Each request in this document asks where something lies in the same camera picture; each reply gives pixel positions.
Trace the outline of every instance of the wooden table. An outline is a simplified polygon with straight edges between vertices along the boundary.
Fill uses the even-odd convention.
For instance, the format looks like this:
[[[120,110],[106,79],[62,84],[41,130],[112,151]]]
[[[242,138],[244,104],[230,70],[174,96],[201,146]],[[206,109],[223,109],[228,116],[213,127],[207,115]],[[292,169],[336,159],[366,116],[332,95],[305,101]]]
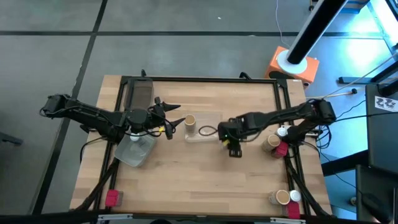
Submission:
[[[97,107],[114,110],[120,81],[121,76],[104,77]],[[303,103],[302,83],[287,80],[287,84],[292,106]],[[282,90],[280,95],[285,105]],[[276,110],[270,84],[154,82],[154,96],[181,105],[167,112],[171,121],[187,113],[221,113],[222,119],[227,120],[249,111]],[[165,135],[157,139],[141,168],[120,163],[116,189],[124,192],[124,198],[123,204],[113,211],[280,217],[281,207],[270,204],[267,196],[274,190],[288,189],[284,160],[274,159],[260,148],[265,137],[277,128],[278,125],[269,126],[257,140],[242,144],[243,157],[237,159],[228,157],[228,150],[222,149],[218,141],[185,142],[183,125],[178,126],[171,141]],[[94,138],[98,134],[91,133],[88,141]],[[315,144],[313,139],[306,140]],[[105,141],[86,146],[70,208],[79,206],[98,182],[105,147]],[[301,146],[300,155],[306,186],[322,208],[331,213],[318,152]],[[104,208],[107,189],[108,184],[100,208]]]

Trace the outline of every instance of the clear plastic container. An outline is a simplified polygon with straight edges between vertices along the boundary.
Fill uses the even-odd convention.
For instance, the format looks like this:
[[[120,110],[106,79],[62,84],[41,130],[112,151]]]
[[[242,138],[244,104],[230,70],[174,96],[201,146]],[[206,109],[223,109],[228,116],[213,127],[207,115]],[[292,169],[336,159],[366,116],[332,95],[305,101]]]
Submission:
[[[140,167],[143,165],[150,152],[152,152],[155,143],[156,139],[150,135],[125,135],[122,141],[118,144],[118,147],[114,152],[114,156],[132,167]]]
[[[217,128],[218,123],[221,122],[222,115],[221,113],[190,113],[194,115],[196,125],[195,131],[193,133],[187,133],[185,128],[183,129],[183,136],[186,142],[205,142],[205,141],[217,141],[218,140],[218,133],[214,133],[210,136],[201,136],[199,134],[199,129],[203,126],[212,126]],[[203,128],[201,133],[203,134],[210,134],[213,133],[215,130],[211,128]]]

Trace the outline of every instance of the white cap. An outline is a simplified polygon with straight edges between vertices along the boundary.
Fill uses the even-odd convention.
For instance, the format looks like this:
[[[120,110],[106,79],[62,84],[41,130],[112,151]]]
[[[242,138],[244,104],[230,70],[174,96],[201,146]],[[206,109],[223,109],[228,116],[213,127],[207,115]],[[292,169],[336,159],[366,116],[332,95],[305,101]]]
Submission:
[[[138,134],[135,135],[135,134],[131,133],[131,134],[130,134],[130,139],[131,139],[132,141],[138,141],[139,135],[138,135]]]
[[[289,192],[289,195],[290,195],[290,199],[293,202],[299,202],[301,200],[301,194],[300,194],[300,192],[298,192],[296,190],[291,190]]]
[[[284,137],[287,135],[287,130],[285,128],[278,128],[278,130],[276,131],[276,134],[279,137]]]

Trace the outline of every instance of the orange base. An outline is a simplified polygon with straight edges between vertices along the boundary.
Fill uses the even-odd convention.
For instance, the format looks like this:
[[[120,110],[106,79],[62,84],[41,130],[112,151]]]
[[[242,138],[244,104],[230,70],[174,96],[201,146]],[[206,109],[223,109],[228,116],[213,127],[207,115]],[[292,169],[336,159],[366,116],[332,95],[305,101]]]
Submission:
[[[272,56],[272,59],[269,62],[269,65],[268,65],[268,68],[266,71],[266,78],[269,78],[270,72],[286,73],[279,67],[278,62],[277,62],[277,57],[278,57],[279,53],[281,53],[284,50],[286,50],[286,49],[281,46],[278,46],[278,48],[276,48],[274,56]],[[288,74],[288,75],[294,77],[295,79],[299,79],[299,80],[303,81],[304,88],[306,88],[311,83],[313,83],[313,81],[315,79],[315,75],[317,74],[318,66],[319,66],[319,61],[317,59],[314,59],[311,57],[306,57],[306,59],[307,59],[307,69],[303,73],[300,73],[298,75]]]

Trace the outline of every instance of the gray floor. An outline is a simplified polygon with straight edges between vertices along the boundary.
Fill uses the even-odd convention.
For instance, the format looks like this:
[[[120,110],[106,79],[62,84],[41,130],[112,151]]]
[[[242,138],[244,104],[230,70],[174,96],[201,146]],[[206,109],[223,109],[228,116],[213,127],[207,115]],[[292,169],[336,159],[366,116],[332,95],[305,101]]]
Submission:
[[[382,0],[371,1],[384,7]],[[0,30],[91,31],[100,5],[100,0],[2,0]],[[307,0],[279,0],[279,23],[283,31],[299,31],[308,15]],[[275,1],[113,0],[106,6],[99,29],[277,32]],[[358,15],[340,14],[328,32],[379,32],[379,29],[365,7]],[[0,35],[0,130],[25,141],[20,147],[0,145],[0,196],[5,202],[0,204],[1,214],[25,214],[31,209],[60,123],[58,119],[41,118],[38,110],[47,95],[71,92],[88,39],[88,36]],[[294,37],[284,40],[291,44]],[[99,36],[78,99],[95,104],[104,75],[138,75],[142,68],[148,75],[237,77],[245,71],[253,78],[262,78],[278,45],[282,45],[279,37]],[[321,62],[306,95],[328,94],[339,87],[335,82],[338,77],[359,77],[390,55],[380,38],[322,37],[309,54]],[[357,95],[329,100],[336,114],[341,114],[363,99],[364,92],[359,91]],[[364,105],[346,116],[362,114],[365,114]],[[323,152],[334,159],[366,149],[365,127],[364,119],[332,125],[333,139]],[[86,134],[77,123],[71,122],[44,212],[68,210],[79,169],[78,151],[85,141]],[[341,177],[354,183],[352,173]],[[347,207],[347,197],[354,195],[354,188],[335,178],[326,178],[332,204],[354,210]],[[333,210],[342,217],[352,215],[338,209]]]

